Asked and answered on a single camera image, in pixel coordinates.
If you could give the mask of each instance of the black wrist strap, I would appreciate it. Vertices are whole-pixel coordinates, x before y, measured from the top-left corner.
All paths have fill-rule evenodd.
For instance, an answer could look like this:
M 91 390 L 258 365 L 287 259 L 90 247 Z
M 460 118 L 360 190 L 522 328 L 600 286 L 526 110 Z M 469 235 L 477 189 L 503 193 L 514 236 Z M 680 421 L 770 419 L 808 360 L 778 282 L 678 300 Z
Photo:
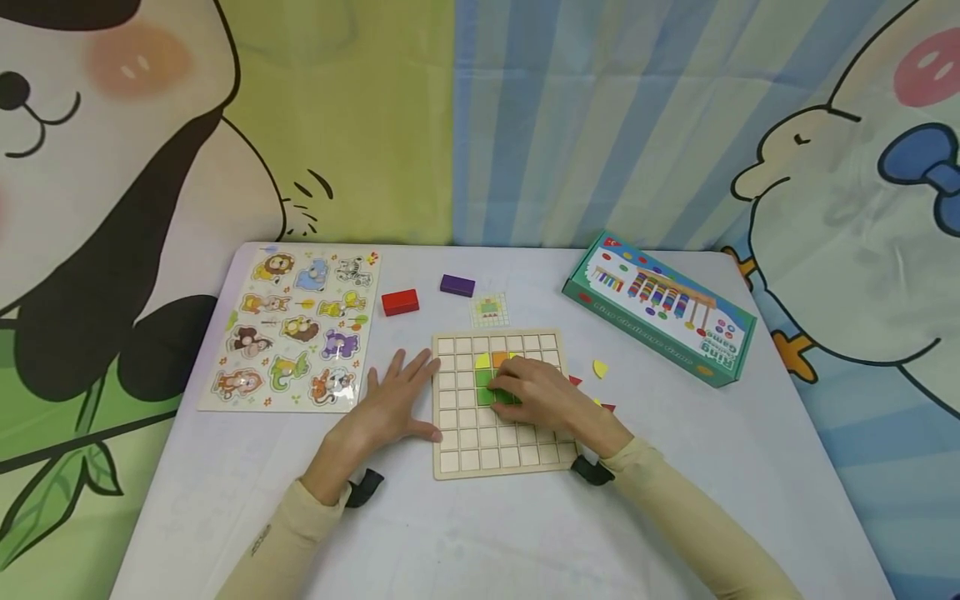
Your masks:
M 613 481 L 613 473 L 609 472 L 600 463 L 592 464 L 583 454 L 577 456 L 570 469 L 584 478 L 592 486 L 602 486 L 608 481 Z
M 358 509 L 364 504 L 367 504 L 367 500 L 370 500 L 376 492 L 376 489 L 383 483 L 383 475 L 372 468 L 368 468 L 363 474 L 363 479 L 360 480 L 360 483 L 356 484 L 352 481 L 349 483 L 350 497 L 347 498 L 347 504 L 345 506 L 349 509 Z

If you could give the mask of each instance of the hand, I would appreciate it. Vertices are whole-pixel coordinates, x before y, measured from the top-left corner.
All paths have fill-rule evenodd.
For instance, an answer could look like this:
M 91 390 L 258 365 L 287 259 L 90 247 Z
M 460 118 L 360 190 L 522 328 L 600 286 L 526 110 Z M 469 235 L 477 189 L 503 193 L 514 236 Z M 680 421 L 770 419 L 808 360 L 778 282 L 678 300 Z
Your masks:
M 330 429 L 301 478 L 322 504 L 335 505 L 350 474 L 384 445 L 407 436 L 431 442 L 443 438 L 433 423 L 410 415 L 417 396 L 440 370 L 440 360 L 429 360 L 430 350 L 425 349 L 403 368 L 405 355 L 402 349 L 396 351 L 382 382 L 376 369 L 370 369 L 367 396 Z
M 568 431 L 601 458 L 610 458 L 634 438 L 613 413 L 539 360 L 515 356 L 504 361 L 487 387 L 520 399 L 520 404 L 495 402 L 492 408 L 501 418 Z

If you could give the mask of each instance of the cartoon backdrop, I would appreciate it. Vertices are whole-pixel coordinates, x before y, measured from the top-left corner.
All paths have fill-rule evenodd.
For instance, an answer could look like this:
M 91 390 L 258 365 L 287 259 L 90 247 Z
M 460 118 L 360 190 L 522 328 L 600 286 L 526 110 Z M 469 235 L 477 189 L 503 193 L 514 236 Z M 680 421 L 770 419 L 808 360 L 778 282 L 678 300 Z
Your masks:
M 735 257 L 898 596 L 960 592 L 951 0 L 393 4 L 0 2 L 4 595 L 108 594 L 242 241 L 601 227 Z

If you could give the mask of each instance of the black nose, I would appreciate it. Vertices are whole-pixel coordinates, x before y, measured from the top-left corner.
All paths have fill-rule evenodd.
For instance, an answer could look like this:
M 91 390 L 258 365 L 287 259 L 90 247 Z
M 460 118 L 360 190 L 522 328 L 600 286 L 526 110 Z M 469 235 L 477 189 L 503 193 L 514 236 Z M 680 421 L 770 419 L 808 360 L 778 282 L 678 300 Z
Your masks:
M 0 110 L 17 110 L 27 104 L 30 84 L 19 73 L 0 73 Z

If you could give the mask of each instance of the green leaf illustration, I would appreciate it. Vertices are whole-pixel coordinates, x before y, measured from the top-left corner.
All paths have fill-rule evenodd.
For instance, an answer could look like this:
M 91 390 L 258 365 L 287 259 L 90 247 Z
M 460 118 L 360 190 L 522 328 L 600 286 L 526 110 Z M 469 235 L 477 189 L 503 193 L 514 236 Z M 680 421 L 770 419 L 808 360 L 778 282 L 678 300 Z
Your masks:
M 57 530 L 84 490 L 85 448 L 51 459 L 13 501 L 0 524 L 0 571 Z
M 97 442 L 85 447 L 84 461 L 86 484 L 91 490 L 100 495 L 123 495 L 117 478 L 117 466 L 106 444 Z

